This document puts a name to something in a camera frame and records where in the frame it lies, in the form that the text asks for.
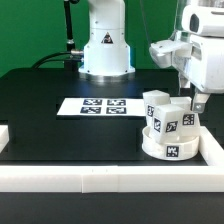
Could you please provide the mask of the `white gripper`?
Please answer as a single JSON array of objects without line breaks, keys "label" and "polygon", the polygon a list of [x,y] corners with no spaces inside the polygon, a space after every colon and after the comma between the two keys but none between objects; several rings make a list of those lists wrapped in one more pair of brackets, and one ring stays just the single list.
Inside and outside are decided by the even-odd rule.
[{"label": "white gripper", "polygon": [[189,36],[190,56],[175,52],[173,66],[201,91],[194,94],[191,106],[201,114],[210,97],[207,93],[224,92],[224,7],[188,4],[181,25]]}]

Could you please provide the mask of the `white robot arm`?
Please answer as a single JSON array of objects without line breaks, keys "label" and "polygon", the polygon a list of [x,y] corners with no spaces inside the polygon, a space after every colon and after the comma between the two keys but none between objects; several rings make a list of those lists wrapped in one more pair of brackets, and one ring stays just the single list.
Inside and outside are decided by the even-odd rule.
[{"label": "white robot arm", "polygon": [[[88,0],[90,37],[79,71],[102,82],[133,73],[125,41],[123,0]],[[195,87],[192,109],[201,113],[209,96],[224,93],[224,0],[178,0],[170,38],[149,44],[152,60],[174,67],[180,86]]]}]

